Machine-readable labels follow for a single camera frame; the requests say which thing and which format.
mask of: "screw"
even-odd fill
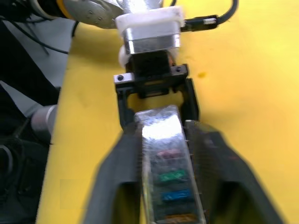
[[[117,77],[117,80],[118,80],[118,81],[123,80],[123,76],[122,76],[122,75],[119,75],[119,76]]]

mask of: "pink fuse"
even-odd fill
[[[157,156],[163,157],[165,159],[180,157],[181,155],[182,154],[181,154],[180,150],[178,150],[178,149],[164,150],[164,151],[157,153]]]

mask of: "cable connector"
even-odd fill
[[[181,28],[181,32],[209,30],[215,29],[217,26],[217,15],[201,16],[185,20],[185,26]]]

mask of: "clear plastic case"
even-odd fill
[[[205,224],[184,130],[174,105],[138,112],[142,191],[149,224]]]

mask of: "green fuse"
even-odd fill
[[[179,169],[179,170],[169,172],[166,174],[161,174],[159,177],[160,177],[161,182],[166,182],[166,181],[181,179],[185,175],[186,175],[186,172],[183,169]]]

